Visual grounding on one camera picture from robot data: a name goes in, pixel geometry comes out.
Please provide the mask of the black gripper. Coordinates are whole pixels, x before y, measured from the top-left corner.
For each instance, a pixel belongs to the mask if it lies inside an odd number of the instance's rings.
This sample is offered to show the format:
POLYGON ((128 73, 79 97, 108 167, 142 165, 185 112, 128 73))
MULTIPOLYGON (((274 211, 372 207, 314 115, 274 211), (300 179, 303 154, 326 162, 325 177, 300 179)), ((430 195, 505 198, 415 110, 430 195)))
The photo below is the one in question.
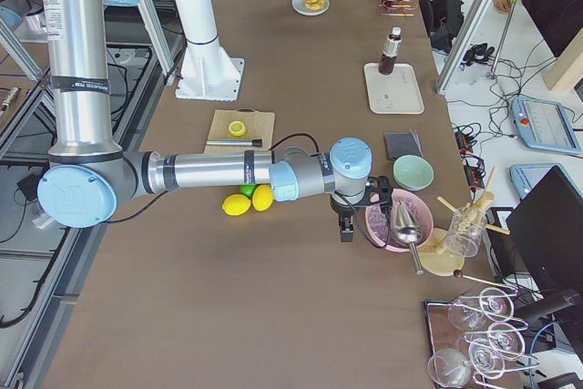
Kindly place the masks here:
POLYGON ((345 195, 338 190, 330 196, 332 209, 338 215, 340 242, 353 242, 353 217, 359 209, 378 206, 385 216, 385 223, 391 227, 391 213, 393 208, 393 186, 386 176, 369 176, 364 189, 358 195, 345 195))

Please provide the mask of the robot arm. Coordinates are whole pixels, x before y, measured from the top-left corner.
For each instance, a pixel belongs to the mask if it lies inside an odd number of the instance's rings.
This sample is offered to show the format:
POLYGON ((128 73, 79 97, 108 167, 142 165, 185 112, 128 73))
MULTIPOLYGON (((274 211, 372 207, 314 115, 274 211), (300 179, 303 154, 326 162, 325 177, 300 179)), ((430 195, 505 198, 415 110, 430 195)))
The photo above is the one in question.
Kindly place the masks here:
POLYGON ((144 151, 141 132, 115 140, 104 7, 107 0, 43 0, 56 142, 37 185, 43 212, 71 228, 112 222, 118 207, 186 188, 252 185, 278 201, 327 194, 342 241, 360 229, 361 209, 389 214, 393 189, 371 173, 372 152, 342 138, 328 152, 300 148, 162 155, 144 151))

